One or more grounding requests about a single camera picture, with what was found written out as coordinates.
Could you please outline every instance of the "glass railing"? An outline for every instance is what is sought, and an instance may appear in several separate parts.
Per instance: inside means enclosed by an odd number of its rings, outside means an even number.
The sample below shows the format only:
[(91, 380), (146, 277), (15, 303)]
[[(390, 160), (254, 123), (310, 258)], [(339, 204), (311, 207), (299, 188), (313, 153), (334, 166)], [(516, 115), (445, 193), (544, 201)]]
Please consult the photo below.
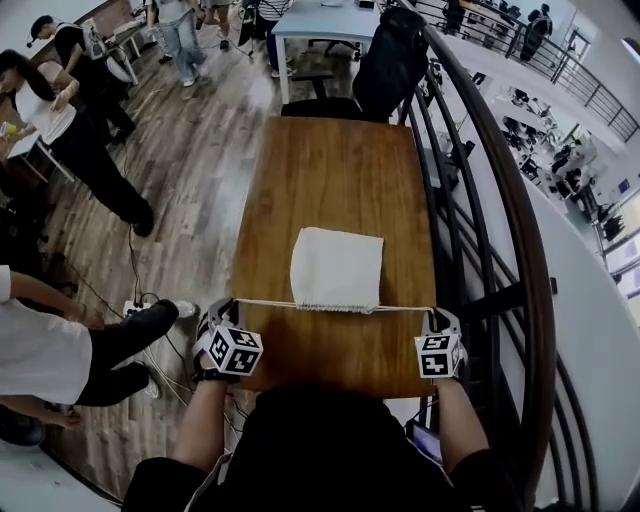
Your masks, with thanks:
[(540, 73), (562, 87), (600, 117), (622, 140), (628, 142), (639, 126), (609, 89), (567, 51), (548, 38), (539, 47), (527, 48), (527, 25), (485, 4), (465, 2), (448, 9), (444, 0), (411, 2), (427, 22), (440, 31), (504, 55)]

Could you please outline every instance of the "white wall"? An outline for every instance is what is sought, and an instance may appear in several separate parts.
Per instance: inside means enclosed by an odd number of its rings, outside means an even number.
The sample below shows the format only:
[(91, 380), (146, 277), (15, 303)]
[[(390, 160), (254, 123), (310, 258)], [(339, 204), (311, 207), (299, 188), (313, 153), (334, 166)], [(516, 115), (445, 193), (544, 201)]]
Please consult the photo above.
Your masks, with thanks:
[(64, 21), (76, 21), (105, 0), (0, 0), (0, 51), (11, 48), (29, 57), (44, 46), (26, 47), (31, 25), (44, 14)]
[(0, 441), (0, 510), (6, 512), (116, 512), (39, 448)]

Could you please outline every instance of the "backpack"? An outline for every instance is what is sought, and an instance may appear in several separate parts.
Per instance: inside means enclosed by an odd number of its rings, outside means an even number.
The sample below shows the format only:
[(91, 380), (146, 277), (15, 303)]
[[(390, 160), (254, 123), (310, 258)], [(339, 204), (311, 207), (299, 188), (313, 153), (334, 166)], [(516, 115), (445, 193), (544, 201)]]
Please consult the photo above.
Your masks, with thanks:
[(84, 55), (91, 60), (103, 59), (107, 55), (107, 45), (104, 44), (100, 36), (95, 29), (90, 25), (75, 25), (74, 23), (60, 23), (56, 29), (56, 34), (59, 30), (65, 27), (79, 28), (82, 30), (82, 38), (84, 39)]
[[(536, 28), (543, 21), (547, 24), (547, 28), (544, 30), (544, 32), (540, 30), (540, 28)], [(533, 22), (531, 22), (531, 31), (538, 32), (539, 34), (542, 34), (544, 36), (547, 34), (547, 32), (549, 32), (550, 22), (551, 18), (549, 18), (549, 16), (547, 16), (546, 14), (541, 13), (540, 16), (538, 16), (535, 20), (533, 20)]]

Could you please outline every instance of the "black shirt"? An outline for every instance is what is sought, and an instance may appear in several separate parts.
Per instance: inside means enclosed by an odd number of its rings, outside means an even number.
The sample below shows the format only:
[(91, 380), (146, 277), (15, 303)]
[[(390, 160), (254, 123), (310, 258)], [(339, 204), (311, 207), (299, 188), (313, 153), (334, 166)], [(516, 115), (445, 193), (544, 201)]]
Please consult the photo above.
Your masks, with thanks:
[[(56, 33), (56, 51), (65, 68), (67, 64), (69, 64), (69, 59), (71, 59), (71, 54), (76, 44), (79, 44), (83, 50), (85, 49), (84, 36), (81, 28), (65, 26)], [(109, 70), (104, 60), (98, 59), (92, 61), (86, 55), (80, 57), (70, 74), (80, 82), (80, 93), (85, 99), (91, 99), (100, 94), (109, 83)]]
[[(182, 512), (206, 477), (172, 459), (148, 459), (138, 465), (122, 510)], [(393, 510), (522, 510), (508, 473), (489, 450), (460, 462), (449, 479), (409, 443), (381, 401), (282, 389), (258, 397), (224, 482), (207, 487), (191, 510), (258, 510), (251, 506), (256, 503), (274, 511), (389, 503)]]

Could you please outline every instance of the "white shirt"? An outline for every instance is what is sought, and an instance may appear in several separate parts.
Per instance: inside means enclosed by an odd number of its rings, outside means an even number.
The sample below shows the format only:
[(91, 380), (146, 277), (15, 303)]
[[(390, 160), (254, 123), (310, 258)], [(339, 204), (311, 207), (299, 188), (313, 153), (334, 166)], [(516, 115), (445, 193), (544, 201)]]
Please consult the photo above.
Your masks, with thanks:
[(156, 0), (158, 6), (158, 21), (160, 23), (173, 23), (191, 10), (187, 0)]
[(0, 265), (0, 396), (76, 403), (89, 379), (89, 331), (10, 297), (11, 272)]
[[(62, 71), (62, 66), (56, 62), (44, 62), (38, 66), (38, 71), (49, 83), (53, 83)], [(67, 105), (61, 112), (52, 112), (52, 104), (33, 92), (26, 80), (16, 92), (16, 108), (20, 118), (35, 126), (47, 145), (60, 137), (76, 117), (76, 109), (71, 105)]]

